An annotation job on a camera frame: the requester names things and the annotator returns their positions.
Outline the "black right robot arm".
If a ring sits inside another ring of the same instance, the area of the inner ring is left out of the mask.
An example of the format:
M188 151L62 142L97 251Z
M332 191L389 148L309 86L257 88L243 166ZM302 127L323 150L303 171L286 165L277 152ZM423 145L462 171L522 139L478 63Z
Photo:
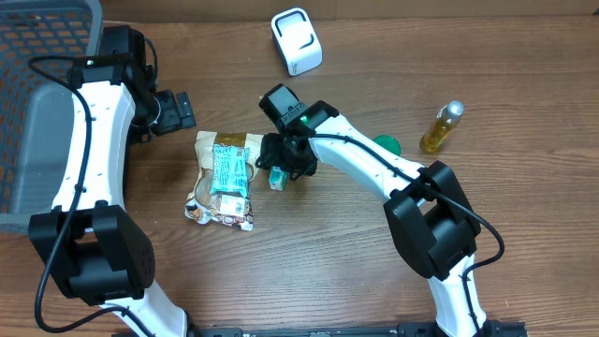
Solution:
M438 331L485 335L487 317L469 277L482 220L453 171L439 161L424 167L395 155L331 105L318 101L307 106L283 84L268 91L259 107L276 130L263 139L257 166L278 167L297 180L323 163L363 185L382 201L403 261L428 280Z

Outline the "green lid white jar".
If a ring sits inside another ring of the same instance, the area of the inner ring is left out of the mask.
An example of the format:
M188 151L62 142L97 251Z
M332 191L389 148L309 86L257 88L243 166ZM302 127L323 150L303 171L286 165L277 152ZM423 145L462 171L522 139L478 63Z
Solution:
M400 156L402 153L402 147L400 143L390 135L376 136L373 141L392 154Z

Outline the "white labelled snack packet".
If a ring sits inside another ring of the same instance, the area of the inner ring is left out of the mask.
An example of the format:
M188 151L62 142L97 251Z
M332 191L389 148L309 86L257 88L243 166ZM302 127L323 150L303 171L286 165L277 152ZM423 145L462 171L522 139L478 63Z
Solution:
M243 231L252 231L254 217L249 198L230 195L211 195L207 205L195 199L185 204L185 216L200 225L219 223Z

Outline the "yellow oil bottle silver cap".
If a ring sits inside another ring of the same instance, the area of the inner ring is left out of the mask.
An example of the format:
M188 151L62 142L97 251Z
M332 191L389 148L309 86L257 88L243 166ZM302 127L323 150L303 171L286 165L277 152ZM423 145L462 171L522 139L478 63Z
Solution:
M448 135L460 123L463 113L464 106L459 100L453 100L443 106L436 114L431 127L421 137L420 149L429 154L438 153Z

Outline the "white barcode scanner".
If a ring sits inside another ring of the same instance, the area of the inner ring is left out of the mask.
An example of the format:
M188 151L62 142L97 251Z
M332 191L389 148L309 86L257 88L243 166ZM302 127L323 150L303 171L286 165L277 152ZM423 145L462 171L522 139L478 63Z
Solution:
M323 51L307 12L293 7L276 14L270 22L274 45L291 77L321 65Z

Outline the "teal snack packet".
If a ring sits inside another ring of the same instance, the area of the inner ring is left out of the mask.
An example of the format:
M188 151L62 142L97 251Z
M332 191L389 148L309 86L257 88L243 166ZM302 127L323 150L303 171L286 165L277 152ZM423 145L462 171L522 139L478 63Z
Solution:
M230 145L213 145L213 174L211 194L237 193L248 196L247 159L249 150Z

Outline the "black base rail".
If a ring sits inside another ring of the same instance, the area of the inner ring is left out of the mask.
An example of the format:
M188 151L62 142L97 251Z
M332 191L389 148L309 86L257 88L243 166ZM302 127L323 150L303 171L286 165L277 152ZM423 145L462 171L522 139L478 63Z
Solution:
M487 321L483 336L527 337L524 323ZM401 323L396 327L313 328L242 330L240 328L194 328L188 336L197 337L440 337L446 336L433 322Z

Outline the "brown cardboard back panel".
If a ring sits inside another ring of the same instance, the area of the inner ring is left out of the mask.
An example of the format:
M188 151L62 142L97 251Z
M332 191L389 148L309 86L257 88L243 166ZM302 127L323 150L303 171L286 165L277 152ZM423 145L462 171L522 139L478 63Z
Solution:
M101 0L112 22L263 22L300 7L313 20L587 15L598 0Z

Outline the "green white Kleenex tissue pack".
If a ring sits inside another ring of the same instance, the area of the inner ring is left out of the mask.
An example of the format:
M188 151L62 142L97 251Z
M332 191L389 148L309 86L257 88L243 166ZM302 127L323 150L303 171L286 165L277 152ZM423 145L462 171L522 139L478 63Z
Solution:
M274 191L283 191L287 181L288 173L278 167L270 169L269 184Z

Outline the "grey plastic mesh basket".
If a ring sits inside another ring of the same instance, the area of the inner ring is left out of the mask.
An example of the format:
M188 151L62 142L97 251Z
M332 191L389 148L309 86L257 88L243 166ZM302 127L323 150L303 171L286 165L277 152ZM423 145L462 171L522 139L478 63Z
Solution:
M71 93L28 65L64 79L68 57L99 49L102 7L95 0L1 4L1 229L26 233L48 212L63 179L73 127Z

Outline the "brown snack packet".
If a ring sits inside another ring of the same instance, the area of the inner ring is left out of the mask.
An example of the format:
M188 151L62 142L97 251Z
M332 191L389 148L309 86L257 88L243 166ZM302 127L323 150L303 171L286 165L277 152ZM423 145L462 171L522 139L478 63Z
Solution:
M194 190L187 197L187 202L192 198L199 203L207 205L211 195L223 194L233 197L240 197L237 193L216 193L211 194L212 174L213 174L213 145L222 144L236 147L244 147L249 150L247 159L248 170L248 196L250 197L250 184L256 177L259 169L256 167L256 160L260 155L261 140L263 137L256 134L247 133L218 133L210 131L200 131L197 133L195 150L198 163L198 176L194 185Z

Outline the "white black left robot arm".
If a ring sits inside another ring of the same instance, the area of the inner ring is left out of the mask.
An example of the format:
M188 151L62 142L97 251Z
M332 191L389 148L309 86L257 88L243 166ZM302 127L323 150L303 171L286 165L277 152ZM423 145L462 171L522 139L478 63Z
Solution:
M157 87L152 42L127 26L104 29L96 56L74 57L63 86L73 100L66 169L51 209L28 236L69 299L113 313L138 336L193 336L190 315L155 279L150 239L124 207L127 149L195 125L186 93Z

